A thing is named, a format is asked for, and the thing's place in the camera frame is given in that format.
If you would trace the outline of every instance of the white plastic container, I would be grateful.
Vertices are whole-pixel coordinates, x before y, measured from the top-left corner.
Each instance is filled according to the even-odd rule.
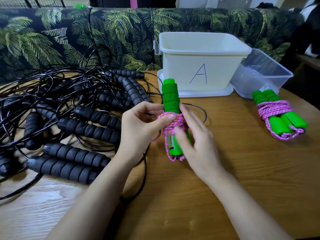
[[[271,89],[278,94],[292,76],[293,73],[284,66],[253,48],[251,54],[240,63],[230,83],[241,97],[251,99],[252,93],[257,90]]]
[[[163,32],[163,78],[173,78],[181,91],[227,87],[251,48],[235,36],[214,32]]]

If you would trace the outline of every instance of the forearm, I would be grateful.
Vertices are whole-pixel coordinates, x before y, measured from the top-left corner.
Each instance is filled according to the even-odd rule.
[[[241,240],[293,240],[229,173],[207,182]]]
[[[101,239],[132,169],[127,161],[114,156],[46,239]]]

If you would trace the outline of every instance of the green object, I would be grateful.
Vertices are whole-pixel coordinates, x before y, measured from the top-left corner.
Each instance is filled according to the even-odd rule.
[[[76,3],[76,4],[74,5],[74,8],[85,9],[85,8],[87,8],[87,6],[86,6],[85,4]]]
[[[180,114],[181,111],[179,109],[180,98],[178,94],[178,86],[175,83],[174,79],[169,78],[163,81],[162,94],[163,94],[164,111]],[[170,155],[178,156],[183,154],[182,149],[180,148],[175,135],[168,136],[168,148],[169,148]]]
[[[281,98],[273,90],[264,90],[254,91],[252,93],[253,100],[256,104],[262,102],[273,102],[281,100]],[[289,125],[294,126],[295,128],[307,128],[308,124],[295,112],[287,112],[282,114],[280,117],[271,116],[269,117],[269,122],[271,129],[277,134],[281,135],[282,133],[290,133],[293,131]]]

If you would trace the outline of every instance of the leaf pattern fabric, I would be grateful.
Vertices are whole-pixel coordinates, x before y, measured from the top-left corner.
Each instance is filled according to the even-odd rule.
[[[94,44],[111,49],[114,68],[159,70],[153,40],[167,31],[229,33],[280,61],[302,22],[300,14],[278,9],[1,8],[0,84],[30,69],[106,64],[108,52],[93,52]]]

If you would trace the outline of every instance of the hand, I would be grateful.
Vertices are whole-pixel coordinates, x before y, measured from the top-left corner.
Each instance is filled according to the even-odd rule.
[[[133,158],[132,166],[141,159],[152,137],[176,118],[173,114],[167,114],[154,120],[150,115],[146,115],[160,115],[164,112],[163,109],[163,104],[141,102],[123,113],[118,151],[125,157]]]
[[[222,167],[217,149],[214,145],[214,137],[210,130],[192,112],[180,104],[180,110],[192,131],[194,146],[187,138],[186,133],[179,127],[175,127],[176,139],[195,174],[207,183],[212,176],[226,172]]]

